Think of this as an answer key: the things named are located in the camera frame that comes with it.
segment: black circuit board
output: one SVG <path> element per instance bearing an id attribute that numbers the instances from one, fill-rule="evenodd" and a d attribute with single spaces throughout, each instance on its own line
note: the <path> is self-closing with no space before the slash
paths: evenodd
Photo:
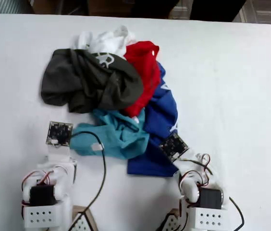
<path id="1" fill-rule="evenodd" d="M 73 124 L 50 121 L 46 144 L 69 146 Z"/>
<path id="2" fill-rule="evenodd" d="M 185 151 L 189 149 L 188 145 L 173 132 L 168 138 L 162 142 L 159 147 L 166 154 L 171 162 L 177 160 Z"/>

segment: pile of clothes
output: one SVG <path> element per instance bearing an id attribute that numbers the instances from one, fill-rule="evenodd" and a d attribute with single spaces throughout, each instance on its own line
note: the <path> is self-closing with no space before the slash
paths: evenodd
<path id="1" fill-rule="evenodd" d="M 70 112 L 93 113 L 96 125 L 74 132 L 96 133 L 107 156 L 128 159 L 128 174 L 171 177 L 177 168 L 159 148 L 177 132 L 177 108 L 156 61 L 159 47 L 136 42 L 125 26 L 94 37 L 83 32 L 73 49 L 54 51 L 45 70 L 41 97 L 47 104 L 68 104 Z M 93 136 L 76 136 L 70 148 L 92 151 Z"/>

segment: white table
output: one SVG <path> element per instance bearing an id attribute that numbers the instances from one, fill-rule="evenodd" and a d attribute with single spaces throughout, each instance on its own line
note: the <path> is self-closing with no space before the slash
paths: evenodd
<path id="1" fill-rule="evenodd" d="M 0 231 L 22 230 L 20 184 L 47 153 L 49 121 L 91 120 L 42 102 L 52 52 L 69 48 L 82 30 L 120 25 L 160 46 L 179 134 L 226 173 L 246 219 L 242 230 L 271 231 L 271 25 L 50 15 L 0 15 Z M 73 157 L 74 203 L 87 205 L 100 185 L 102 160 Z M 126 161 L 106 161 L 106 183 L 91 207 L 100 231 L 153 231 L 178 206 L 173 179 L 131 177 Z M 234 229 L 240 217 L 233 206 L 230 212 Z"/>

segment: black cable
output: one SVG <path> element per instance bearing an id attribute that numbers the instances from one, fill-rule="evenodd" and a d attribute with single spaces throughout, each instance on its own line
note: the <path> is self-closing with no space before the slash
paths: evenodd
<path id="1" fill-rule="evenodd" d="M 104 148 L 103 148 L 103 145 L 101 143 L 101 140 L 100 138 L 94 133 L 94 132 L 91 132 L 91 131 L 80 131 L 80 132 L 77 132 L 73 135 L 71 135 L 71 138 L 75 137 L 75 136 L 78 136 L 80 134 L 91 134 L 93 136 L 95 136 L 95 138 L 97 139 L 98 143 L 102 146 L 102 160 L 103 160 L 103 168 L 104 168 L 104 171 L 103 171 L 103 178 L 102 178 L 102 182 L 101 182 L 101 185 L 100 185 L 100 188 L 96 194 L 96 196 L 94 197 L 94 199 L 88 204 L 88 206 L 80 213 L 80 216 L 78 216 L 78 218 L 73 222 L 73 224 L 71 225 L 71 227 L 69 228 L 68 231 L 71 231 L 72 228 L 76 225 L 77 221 L 80 220 L 81 216 L 84 215 L 86 213 L 86 211 L 91 207 L 91 205 L 96 201 L 96 199 L 98 198 L 102 188 L 103 188 L 103 185 L 105 183 L 105 179 L 106 179 L 106 174 L 107 174 L 107 168 L 106 168 L 106 159 L 105 159 L 105 153 L 104 153 Z"/>
<path id="2" fill-rule="evenodd" d="M 236 207 L 236 209 L 238 210 L 240 217 L 241 217 L 241 224 L 234 230 L 234 231 L 238 231 L 245 225 L 245 219 L 243 217 L 243 214 L 242 214 L 239 206 L 235 203 L 235 201 L 231 197 L 230 197 L 230 200 L 233 203 L 233 205 Z"/>

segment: cloth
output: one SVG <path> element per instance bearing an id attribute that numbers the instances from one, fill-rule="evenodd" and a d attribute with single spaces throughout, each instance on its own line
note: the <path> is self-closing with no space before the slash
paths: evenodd
<path id="1" fill-rule="evenodd" d="M 159 64 L 161 83 L 146 107 L 144 130 L 149 133 L 143 155 L 128 161 L 128 174 L 171 177 L 178 170 L 159 148 L 172 132 L 177 132 L 176 102 L 163 81 L 165 70 Z"/>
<path id="2" fill-rule="evenodd" d="M 137 101 L 124 109 L 124 112 L 130 117 L 140 113 L 160 84 L 160 70 L 156 61 L 158 51 L 159 47 L 150 41 L 137 42 L 127 46 L 125 58 L 138 71 L 144 86 L 144 91 Z"/>
<path id="3" fill-rule="evenodd" d="M 142 94 L 141 77 L 134 67 L 115 54 L 90 54 L 86 50 L 61 49 L 53 53 L 42 80 L 45 103 L 70 112 L 95 108 L 120 110 Z"/>
<path id="4" fill-rule="evenodd" d="M 149 134 L 143 130 L 145 111 L 141 111 L 137 119 L 123 116 L 118 111 L 96 109 L 93 114 L 101 124 L 79 124 L 74 133 L 92 131 L 99 136 L 104 145 L 105 155 L 120 159 L 130 159 L 145 152 Z M 70 148 L 79 155 L 101 155 L 101 151 L 93 151 L 91 145 L 96 138 L 89 134 L 81 134 L 71 139 Z"/>
<path id="5" fill-rule="evenodd" d="M 90 53 L 106 52 L 123 58 L 126 46 L 135 43 L 135 35 L 127 27 L 120 26 L 115 31 L 108 31 L 96 38 L 92 32 L 82 32 L 75 44 L 76 49 L 87 49 Z"/>

